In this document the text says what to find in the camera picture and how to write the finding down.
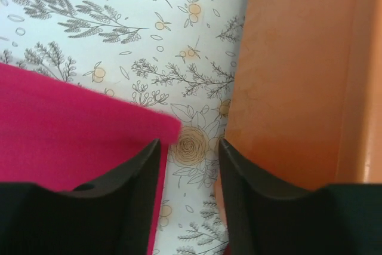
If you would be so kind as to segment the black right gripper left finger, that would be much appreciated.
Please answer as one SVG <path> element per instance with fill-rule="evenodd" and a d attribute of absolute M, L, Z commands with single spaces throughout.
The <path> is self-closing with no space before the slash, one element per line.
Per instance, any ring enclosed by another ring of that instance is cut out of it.
<path fill-rule="evenodd" d="M 72 191 L 1 184 L 2 254 L 147 254 L 161 159 L 158 140 Z"/>

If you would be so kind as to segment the pink t shirt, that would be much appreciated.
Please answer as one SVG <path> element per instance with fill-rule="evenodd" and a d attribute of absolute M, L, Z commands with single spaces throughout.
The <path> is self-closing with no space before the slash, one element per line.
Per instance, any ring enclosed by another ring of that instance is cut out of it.
<path fill-rule="evenodd" d="M 36 72 L 1 64 L 1 184 L 72 191 L 161 144 L 151 254 L 168 148 L 180 121 Z"/>

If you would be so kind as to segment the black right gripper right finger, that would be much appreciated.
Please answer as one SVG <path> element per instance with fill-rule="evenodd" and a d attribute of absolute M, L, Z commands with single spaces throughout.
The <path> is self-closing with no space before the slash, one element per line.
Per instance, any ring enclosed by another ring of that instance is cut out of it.
<path fill-rule="evenodd" d="M 381 185 L 287 183 L 228 141 L 219 163 L 232 254 L 380 254 Z"/>

